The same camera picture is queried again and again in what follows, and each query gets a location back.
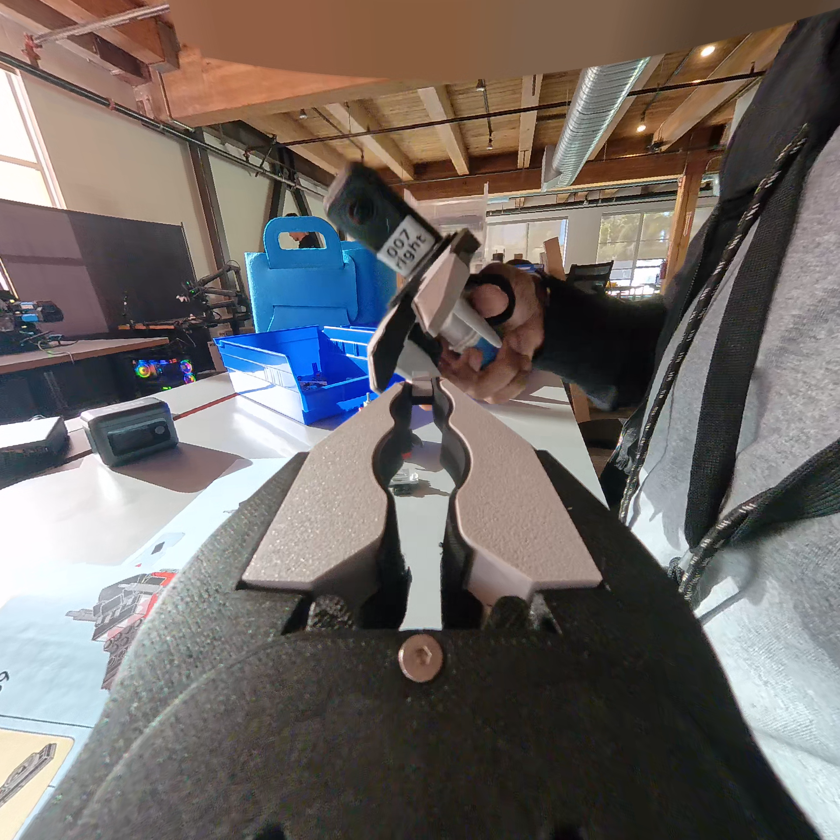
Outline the person's right forearm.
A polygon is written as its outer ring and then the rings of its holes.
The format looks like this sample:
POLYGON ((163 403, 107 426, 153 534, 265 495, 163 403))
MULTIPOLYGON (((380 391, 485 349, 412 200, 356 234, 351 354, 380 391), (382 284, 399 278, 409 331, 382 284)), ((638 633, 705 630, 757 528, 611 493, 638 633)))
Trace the person's right forearm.
POLYGON ((603 411, 641 403, 665 325, 663 297, 625 300, 550 276, 541 277, 539 288, 543 341, 534 367, 578 385, 603 411))

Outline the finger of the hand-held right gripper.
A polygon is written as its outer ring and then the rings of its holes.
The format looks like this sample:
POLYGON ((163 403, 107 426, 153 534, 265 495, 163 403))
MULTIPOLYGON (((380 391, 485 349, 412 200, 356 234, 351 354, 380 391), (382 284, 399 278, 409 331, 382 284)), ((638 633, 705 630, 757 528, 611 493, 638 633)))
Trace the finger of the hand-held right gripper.
POLYGON ((440 343, 422 329, 411 299, 389 309, 367 346, 371 391, 385 392, 394 375, 407 382, 439 376, 440 343))
POLYGON ((413 309, 427 335, 439 335, 461 298, 472 257, 445 251, 426 270, 413 299, 413 309))

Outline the blue plastic parts bin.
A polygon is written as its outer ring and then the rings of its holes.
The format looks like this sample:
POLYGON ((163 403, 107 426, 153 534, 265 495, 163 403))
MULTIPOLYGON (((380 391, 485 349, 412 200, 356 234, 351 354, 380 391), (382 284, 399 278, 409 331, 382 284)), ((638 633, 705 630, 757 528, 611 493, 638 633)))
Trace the blue plastic parts bin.
POLYGON ((311 325, 215 339, 237 394, 311 426, 374 399, 368 361, 338 350, 311 325))
POLYGON ((368 346, 374 336, 375 328, 347 325, 342 327, 325 326, 322 330, 340 352, 352 359, 362 360, 366 363, 368 346))

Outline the blue felt bag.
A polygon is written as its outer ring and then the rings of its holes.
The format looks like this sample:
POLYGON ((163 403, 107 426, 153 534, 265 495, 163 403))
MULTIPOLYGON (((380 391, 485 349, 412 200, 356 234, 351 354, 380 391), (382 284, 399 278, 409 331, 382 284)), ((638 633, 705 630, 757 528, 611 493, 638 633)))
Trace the blue felt bag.
POLYGON ((245 267, 258 333, 307 326, 374 328, 397 292, 396 273, 319 217, 276 217, 245 267), (322 248, 283 248, 282 234, 318 233, 322 248))

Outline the black wall screen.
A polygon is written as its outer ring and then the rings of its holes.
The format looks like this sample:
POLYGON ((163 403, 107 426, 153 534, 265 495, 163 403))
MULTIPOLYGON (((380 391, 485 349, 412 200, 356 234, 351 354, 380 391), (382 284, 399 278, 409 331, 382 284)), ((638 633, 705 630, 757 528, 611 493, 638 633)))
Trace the black wall screen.
POLYGON ((182 225, 67 211, 109 330, 197 318, 196 278, 182 225))

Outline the rainbow lit computer case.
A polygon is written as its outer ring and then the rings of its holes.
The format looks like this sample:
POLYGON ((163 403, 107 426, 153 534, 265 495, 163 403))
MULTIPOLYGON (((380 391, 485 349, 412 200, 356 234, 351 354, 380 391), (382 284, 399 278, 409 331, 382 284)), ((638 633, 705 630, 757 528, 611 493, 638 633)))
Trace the rainbow lit computer case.
POLYGON ((132 359, 130 368, 143 393, 171 390, 196 381, 193 363, 186 357, 132 359))

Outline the long wooden table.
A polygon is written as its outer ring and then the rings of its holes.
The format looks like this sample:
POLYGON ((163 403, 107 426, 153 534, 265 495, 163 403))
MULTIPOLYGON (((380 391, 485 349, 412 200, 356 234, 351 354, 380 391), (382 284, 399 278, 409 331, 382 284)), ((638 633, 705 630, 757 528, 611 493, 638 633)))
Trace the long wooden table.
POLYGON ((46 350, 3 354, 1 356, 1 376, 114 354, 146 351, 165 345, 168 342, 167 338, 83 339, 46 350))

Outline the silver ventilation duct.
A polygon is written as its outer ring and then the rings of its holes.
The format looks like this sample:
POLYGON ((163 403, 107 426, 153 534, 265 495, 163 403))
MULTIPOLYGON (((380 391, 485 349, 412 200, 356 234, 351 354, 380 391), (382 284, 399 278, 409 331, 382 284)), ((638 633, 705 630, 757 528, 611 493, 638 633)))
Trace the silver ventilation duct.
POLYGON ((542 192, 571 186, 649 62, 645 57, 583 69, 559 141, 543 155, 542 192))

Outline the dark grey cube device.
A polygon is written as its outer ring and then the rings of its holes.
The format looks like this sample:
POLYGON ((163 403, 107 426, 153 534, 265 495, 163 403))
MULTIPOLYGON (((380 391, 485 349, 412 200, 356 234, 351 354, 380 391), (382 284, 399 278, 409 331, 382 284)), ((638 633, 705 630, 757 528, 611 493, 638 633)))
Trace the dark grey cube device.
POLYGON ((89 409, 79 415, 94 455, 109 467, 125 466, 179 444, 172 411, 155 396, 89 409))

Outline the person's right hand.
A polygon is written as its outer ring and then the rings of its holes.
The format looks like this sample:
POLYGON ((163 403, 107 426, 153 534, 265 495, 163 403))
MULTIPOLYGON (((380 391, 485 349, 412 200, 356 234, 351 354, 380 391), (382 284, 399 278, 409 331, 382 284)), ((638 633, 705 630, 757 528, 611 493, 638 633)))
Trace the person's right hand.
POLYGON ((501 404, 518 396, 528 383, 532 360, 544 342, 544 309, 548 300, 537 276, 516 266, 493 262, 480 273, 482 283, 470 292, 470 303, 484 319, 504 312, 508 298, 503 290, 487 283, 506 278, 516 298, 509 320, 500 326, 502 345, 495 359, 482 367, 475 348, 456 353, 444 347, 439 359, 441 375, 472 398, 501 404))

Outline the light blue instruction booklet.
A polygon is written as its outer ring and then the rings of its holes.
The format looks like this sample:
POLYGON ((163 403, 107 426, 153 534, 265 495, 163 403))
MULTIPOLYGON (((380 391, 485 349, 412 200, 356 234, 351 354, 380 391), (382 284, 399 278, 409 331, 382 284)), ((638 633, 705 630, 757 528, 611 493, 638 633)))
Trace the light blue instruction booklet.
POLYGON ((119 668, 186 562, 163 531, 114 565, 3 573, 2 838, 20 838, 89 739, 119 668))

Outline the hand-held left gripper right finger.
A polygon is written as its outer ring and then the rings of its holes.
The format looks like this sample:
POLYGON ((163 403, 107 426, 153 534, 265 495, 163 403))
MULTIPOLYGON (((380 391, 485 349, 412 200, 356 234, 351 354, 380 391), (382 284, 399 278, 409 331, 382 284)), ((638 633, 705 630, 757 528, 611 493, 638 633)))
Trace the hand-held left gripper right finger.
POLYGON ((474 628, 505 597, 596 588, 590 551, 540 452, 447 380, 432 380, 440 460, 455 483, 440 567, 444 628, 474 628))

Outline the black adapter box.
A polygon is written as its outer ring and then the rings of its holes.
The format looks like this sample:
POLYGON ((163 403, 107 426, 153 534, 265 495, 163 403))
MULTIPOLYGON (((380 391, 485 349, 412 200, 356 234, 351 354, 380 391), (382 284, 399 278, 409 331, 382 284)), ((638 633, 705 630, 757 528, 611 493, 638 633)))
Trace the black adapter box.
POLYGON ((68 444, 67 424, 60 416, 2 424, 1 469, 48 466, 66 453, 68 444))

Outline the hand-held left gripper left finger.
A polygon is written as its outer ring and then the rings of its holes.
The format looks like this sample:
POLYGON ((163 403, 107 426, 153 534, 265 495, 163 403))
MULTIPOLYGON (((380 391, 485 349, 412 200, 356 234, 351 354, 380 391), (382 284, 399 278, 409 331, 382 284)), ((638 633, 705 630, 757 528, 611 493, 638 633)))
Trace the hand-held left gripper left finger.
POLYGON ((411 441, 413 388, 397 383, 312 447, 240 583, 337 596, 362 627, 397 629, 411 575, 389 485, 411 441))

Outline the grey desk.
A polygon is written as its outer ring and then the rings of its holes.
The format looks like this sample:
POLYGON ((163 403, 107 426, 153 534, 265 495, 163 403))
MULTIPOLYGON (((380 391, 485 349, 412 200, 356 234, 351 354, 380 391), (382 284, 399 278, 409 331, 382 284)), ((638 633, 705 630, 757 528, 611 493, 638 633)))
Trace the grey desk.
MULTIPOLYGON (((30 571, 48 560, 114 565, 140 550, 194 498, 199 521, 211 517, 212 484, 233 474, 236 488, 259 469, 309 449, 340 422, 301 425, 237 394, 227 374, 164 392, 176 417, 177 449, 112 470, 94 455, 2 490, 2 561, 30 571)), ((397 499, 402 551, 411 570, 404 628, 439 628, 439 551, 452 488, 439 463, 440 433, 416 408, 423 440, 411 465, 426 484, 419 498, 397 499)))

